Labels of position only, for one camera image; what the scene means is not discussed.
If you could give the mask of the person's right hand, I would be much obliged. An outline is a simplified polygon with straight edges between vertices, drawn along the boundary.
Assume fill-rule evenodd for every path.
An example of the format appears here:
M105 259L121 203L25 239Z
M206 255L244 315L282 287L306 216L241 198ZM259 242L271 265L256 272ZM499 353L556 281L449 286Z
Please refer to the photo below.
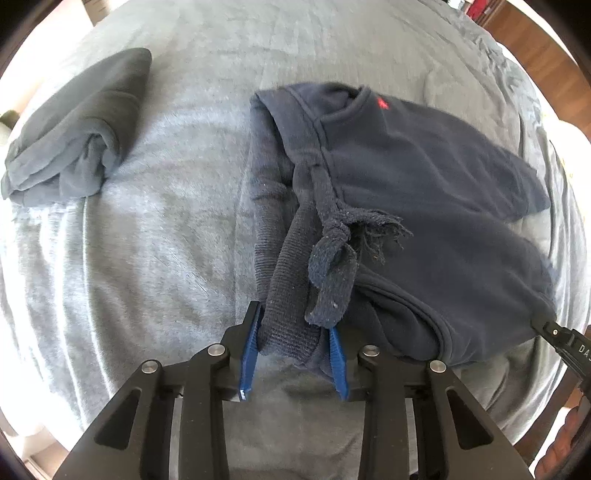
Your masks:
M585 415L580 412L579 407L574 407L569 411L564 424L558 430L554 442L536 465L534 471L536 479L547 479L552 471L568 456L571 451L572 440L584 417Z

